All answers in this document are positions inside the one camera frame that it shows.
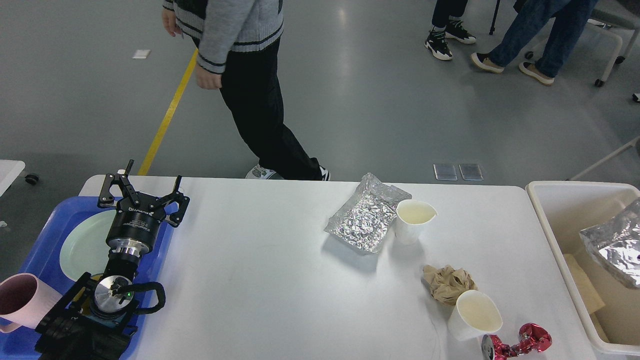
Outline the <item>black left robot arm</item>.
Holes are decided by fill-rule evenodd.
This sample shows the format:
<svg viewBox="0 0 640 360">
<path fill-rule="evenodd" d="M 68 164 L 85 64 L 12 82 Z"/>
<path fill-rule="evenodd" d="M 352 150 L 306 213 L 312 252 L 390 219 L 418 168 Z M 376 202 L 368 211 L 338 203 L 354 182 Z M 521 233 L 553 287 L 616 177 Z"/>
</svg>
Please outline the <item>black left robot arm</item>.
<svg viewBox="0 0 640 360">
<path fill-rule="evenodd" d="M 190 198 L 179 189 L 181 175 L 162 197 L 135 190 L 129 180 L 133 164 L 105 176 L 97 205 L 116 210 L 105 237 L 109 259 L 99 278 L 83 273 L 37 325 L 35 350 L 42 360 L 118 360 L 138 331 L 131 319 L 166 304 L 162 284 L 135 278 L 162 223 L 178 227 Z"/>
</svg>

